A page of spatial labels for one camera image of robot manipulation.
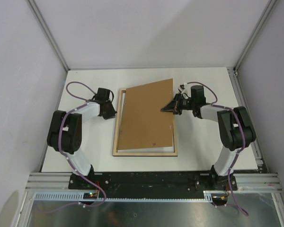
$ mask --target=black mounting plate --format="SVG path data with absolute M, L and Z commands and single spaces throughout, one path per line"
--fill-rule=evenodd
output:
M 120 199 L 203 199 L 203 191 L 225 191 L 228 185 L 227 181 L 213 184 L 210 171 L 104 172 L 94 173 L 91 180 L 99 182 L 108 198 Z M 96 188 L 72 174 L 69 189 Z

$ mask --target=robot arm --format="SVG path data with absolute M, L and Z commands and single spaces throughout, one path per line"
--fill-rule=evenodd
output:
M 93 173 L 93 167 L 85 158 L 80 146 L 82 141 L 82 124 L 93 117 L 102 116 L 105 120 L 115 118 L 116 111 L 109 99 L 110 90 L 99 88 L 97 94 L 88 100 L 87 105 L 69 114 L 63 126 L 61 144 L 63 153 L 74 165 L 75 169 L 84 176 Z M 47 144 L 59 151 L 58 140 L 65 111 L 53 113 L 51 126 L 47 136 Z
M 162 112 L 172 112 L 177 115 L 181 115 L 182 110 L 192 110 L 194 117 L 208 119 L 219 124 L 223 148 L 211 171 L 217 179 L 227 176 L 228 170 L 236 157 L 237 150 L 243 147 L 243 139 L 232 112 L 223 106 L 206 103 L 204 87 L 201 85 L 191 87 L 191 97 L 187 95 L 185 86 L 181 85 L 179 93 L 175 95 L 174 99 L 167 106 L 161 109 Z M 248 147 L 256 139 L 256 133 L 250 117 L 243 106 L 236 107 L 233 111 L 243 129 L 245 147 Z

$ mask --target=gray wall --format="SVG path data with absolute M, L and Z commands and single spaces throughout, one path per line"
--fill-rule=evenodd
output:
M 265 161 L 284 187 L 284 0 L 239 68 L 239 77 Z
M 0 226 L 38 166 L 65 77 L 27 3 L 0 0 Z
M 36 0 L 74 68 L 231 66 L 268 0 Z

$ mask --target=brown cardboard sheet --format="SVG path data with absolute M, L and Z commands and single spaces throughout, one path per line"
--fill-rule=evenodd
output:
M 173 146 L 172 113 L 161 112 L 173 98 L 173 79 L 126 89 L 118 150 Z

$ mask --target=reflective metal surface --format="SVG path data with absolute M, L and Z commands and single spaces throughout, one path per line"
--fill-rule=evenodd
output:
M 52 214 L 69 202 L 35 201 L 29 227 L 279 227 L 271 194 L 236 194 L 249 212 L 245 217 L 234 208 L 217 208 L 197 202 L 106 202 L 96 208 L 72 205 Z

